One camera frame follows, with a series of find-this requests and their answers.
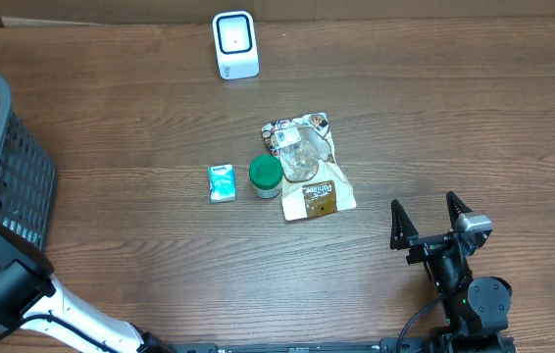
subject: jar with green lid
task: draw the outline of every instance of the jar with green lid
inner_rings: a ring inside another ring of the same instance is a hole
[[[256,157],[249,166],[249,179],[262,198],[273,198],[281,191],[281,163],[271,155]]]

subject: green lid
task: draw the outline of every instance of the green lid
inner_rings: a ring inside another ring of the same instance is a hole
[[[271,190],[281,182],[281,163],[271,155],[260,155],[249,166],[251,182],[263,190]]]

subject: gray plastic basket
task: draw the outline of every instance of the gray plastic basket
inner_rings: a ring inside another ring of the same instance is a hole
[[[44,250],[56,189],[53,162],[12,112],[0,76],[0,224]]]

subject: teal package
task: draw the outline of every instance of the teal package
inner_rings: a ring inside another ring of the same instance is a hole
[[[210,202],[219,203],[236,199],[233,165],[209,167],[208,181],[210,182]]]

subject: snack bag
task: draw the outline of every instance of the snack bag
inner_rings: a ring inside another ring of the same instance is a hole
[[[281,205],[287,221],[356,207],[352,185],[336,164],[326,113],[266,124],[262,137],[281,162]]]

